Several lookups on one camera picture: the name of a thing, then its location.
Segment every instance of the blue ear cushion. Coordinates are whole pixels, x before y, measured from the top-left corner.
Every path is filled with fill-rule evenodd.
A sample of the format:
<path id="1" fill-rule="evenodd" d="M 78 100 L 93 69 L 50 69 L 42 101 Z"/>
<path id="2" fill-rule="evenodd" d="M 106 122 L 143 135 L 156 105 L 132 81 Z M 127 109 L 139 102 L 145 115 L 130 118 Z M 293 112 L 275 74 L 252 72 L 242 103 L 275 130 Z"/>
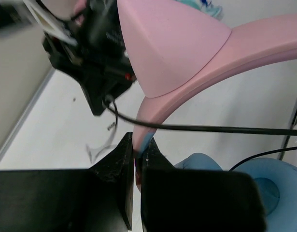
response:
<path id="1" fill-rule="evenodd" d="M 261 158 L 252 159 L 234 171 L 249 174 L 258 184 L 269 211 L 268 232 L 297 232 L 297 167 Z"/>
<path id="2" fill-rule="evenodd" d="M 202 153 L 194 153 L 175 165 L 180 169 L 214 170 L 221 171 L 221 167 L 209 156 Z"/>

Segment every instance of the white surface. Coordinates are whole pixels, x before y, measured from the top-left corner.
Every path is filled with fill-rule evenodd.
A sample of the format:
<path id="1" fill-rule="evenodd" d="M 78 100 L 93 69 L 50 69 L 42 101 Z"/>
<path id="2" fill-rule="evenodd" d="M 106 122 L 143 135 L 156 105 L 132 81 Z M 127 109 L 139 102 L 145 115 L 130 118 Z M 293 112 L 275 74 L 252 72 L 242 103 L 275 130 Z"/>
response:
<path id="1" fill-rule="evenodd" d="M 297 12 L 297 0 L 215 1 L 224 22 L 237 26 Z M 258 68 L 225 80 L 185 103 L 167 123 L 286 128 L 297 97 L 297 60 Z M 143 99 L 138 84 L 117 100 L 119 111 L 136 116 Z M 56 72 L 0 163 L 1 169 L 88 168 L 85 145 L 101 146 L 114 117 L 93 117 L 79 85 Z M 119 121 L 117 144 L 132 126 Z M 280 148 L 283 137 L 157 131 L 161 152 L 177 163 L 194 152 L 229 168 L 250 155 Z M 135 191 L 133 231 L 141 231 L 140 195 Z"/>

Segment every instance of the pink cat ear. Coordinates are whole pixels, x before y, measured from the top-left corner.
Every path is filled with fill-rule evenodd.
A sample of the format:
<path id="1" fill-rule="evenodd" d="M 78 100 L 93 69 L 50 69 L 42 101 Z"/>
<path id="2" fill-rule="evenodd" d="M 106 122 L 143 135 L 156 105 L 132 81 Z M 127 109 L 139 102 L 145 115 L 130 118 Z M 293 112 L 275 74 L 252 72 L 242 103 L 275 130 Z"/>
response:
<path id="1" fill-rule="evenodd" d="M 231 29 L 174 0 L 117 0 L 135 75 L 149 98 L 169 93 L 198 73 Z"/>

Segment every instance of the gray wall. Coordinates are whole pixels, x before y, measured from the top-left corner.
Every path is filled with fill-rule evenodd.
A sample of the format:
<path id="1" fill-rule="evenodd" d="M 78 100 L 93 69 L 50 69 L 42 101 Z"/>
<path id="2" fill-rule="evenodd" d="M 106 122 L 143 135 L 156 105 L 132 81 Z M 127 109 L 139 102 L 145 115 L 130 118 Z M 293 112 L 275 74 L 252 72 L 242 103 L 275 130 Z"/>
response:
<path id="1" fill-rule="evenodd" d="M 43 2 L 58 16 L 66 17 L 76 0 Z M 0 39 L 0 147 L 50 69 L 42 37 L 35 25 Z"/>

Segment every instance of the ear cup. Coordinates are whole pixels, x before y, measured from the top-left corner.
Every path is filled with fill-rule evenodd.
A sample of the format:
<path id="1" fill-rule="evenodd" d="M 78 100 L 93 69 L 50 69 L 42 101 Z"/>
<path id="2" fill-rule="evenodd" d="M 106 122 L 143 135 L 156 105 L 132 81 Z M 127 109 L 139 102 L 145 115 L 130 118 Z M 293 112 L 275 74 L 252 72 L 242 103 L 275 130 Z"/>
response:
<path id="1" fill-rule="evenodd" d="M 257 183 L 267 210 L 268 232 L 297 232 L 297 167 L 261 158 L 234 171 L 250 175 Z"/>
<path id="2" fill-rule="evenodd" d="M 194 153 L 175 165 L 180 169 L 222 171 L 221 167 L 208 155 Z"/>

